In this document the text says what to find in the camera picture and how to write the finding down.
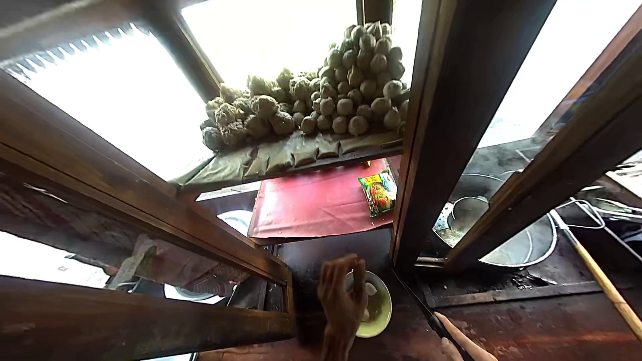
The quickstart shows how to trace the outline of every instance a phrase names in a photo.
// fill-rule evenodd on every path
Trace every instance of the red cloth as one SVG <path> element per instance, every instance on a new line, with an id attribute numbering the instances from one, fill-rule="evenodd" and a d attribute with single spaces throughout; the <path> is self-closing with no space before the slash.
<path id="1" fill-rule="evenodd" d="M 323 237 L 367 231 L 392 222 L 393 211 L 371 218 L 358 177 L 387 169 L 385 159 L 268 179 L 261 183 L 248 235 Z"/>

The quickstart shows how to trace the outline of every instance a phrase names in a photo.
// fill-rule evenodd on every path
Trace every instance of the knife handle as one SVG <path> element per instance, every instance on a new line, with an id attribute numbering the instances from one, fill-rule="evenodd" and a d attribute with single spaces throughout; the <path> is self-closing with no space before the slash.
<path id="1" fill-rule="evenodd" d="M 429 325 L 429 326 L 430 326 L 430 328 L 432 328 L 435 332 L 437 332 L 437 335 L 439 335 L 439 337 L 445 337 L 445 338 L 447 338 L 448 340 L 450 340 L 450 342 L 452 342 L 452 343 L 453 343 L 453 345 L 455 345 L 455 347 L 457 348 L 457 351 L 459 351 L 459 354 L 462 356 L 462 358 L 463 358 L 463 360 L 464 360 L 464 361 L 475 361 L 475 360 L 472 358 L 472 356 L 471 356 L 471 355 L 469 355 L 469 354 L 468 354 L 468 352 L 466 352 L 466 350 L 464 350 L 464 349 L 463 349 L 463 348 L 462 348 L 462 347 L 457 343 L 457 341 L 455 341 L 455 339 L 453 338 L 453 336 L 450 334 L 450 332 L 448 332 L 448 330 L 446 329 L 446 327 L 444 326 L 444 324 L 441 322 L 441 320 L 440 320 L 439 318 L 437 318 L 437 316 L 436 316 L 435 314 L 433 314 L 433 315 L 431 315 L 430 317 L 428 317 L 428 325 Z"/>

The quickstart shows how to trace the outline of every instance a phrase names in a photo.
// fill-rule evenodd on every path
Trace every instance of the green bowl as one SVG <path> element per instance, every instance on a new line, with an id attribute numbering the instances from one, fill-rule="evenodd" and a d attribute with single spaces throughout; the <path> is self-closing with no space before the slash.
<path id="1" fill-rule="evenodd" d="M 377 289 L 377 293 L 369 296 L 367 308 L 368 312 L 370 312 L 370 320 L 361 322 L 357 329 L 357 337 L 369 339 L 383 332 L 388 326 L 388 323 L 390 323 L 392 300 L 388 287 L 386 287 L 385 283 L 377 275 L 370 271 L 365 271 L 365 281 L 372 283 L 374 288 Z M 354 274 L 350 272 L 345 275 L 343 287 L 346 291 L 349 291 L 352 290 L 353 284 Z"/>

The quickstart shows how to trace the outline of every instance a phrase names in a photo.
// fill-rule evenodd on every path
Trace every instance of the noodle package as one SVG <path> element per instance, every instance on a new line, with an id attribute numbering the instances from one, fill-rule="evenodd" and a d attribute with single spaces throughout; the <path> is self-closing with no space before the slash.
<path id="1" fill-rule="evenodd" d="M 394 209 L 397 200 L 397 185 L 390 170 L 385 170 L 370 177 L 359 178 L 365 197 L 370 206 L 370 217 Z"/>

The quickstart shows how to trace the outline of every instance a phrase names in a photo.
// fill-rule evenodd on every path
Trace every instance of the bamboo pole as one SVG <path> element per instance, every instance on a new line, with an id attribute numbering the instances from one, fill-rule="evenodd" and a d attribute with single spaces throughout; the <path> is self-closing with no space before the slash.
<path id="1" fill-rule="evenodd" d="M 615 288 L 611 280 L 606 276 L 597 262 L 595 262 L 593 257 L 591 257 L 588 251 L 586 251 L 586 248 L 584 248 L 580 241 L 575 238 L 575 235 L 571 232 L 568 225 L 564 223 L 558 212 L 552 210 L 551 216 L 555 219 L 560 229 L 564 231 L 566 236 L 568 236 L 571 244 L 584 261 L 584 264 L 586 264 L 586 267 L 591 271 L 593 277 L 597 280 L 606 297 L 611 300 L 615 309 L 617 309 L 624 321 L 629 325 L 629 328 L 631 328 L 631 331 L 633 331 L 638 340 L 642 342 L 642 321 L 640 321 L 638 315 L 636 315 L 626 300 L 624 300 L 624 297 L 622 297 L 618 289 Z"/>

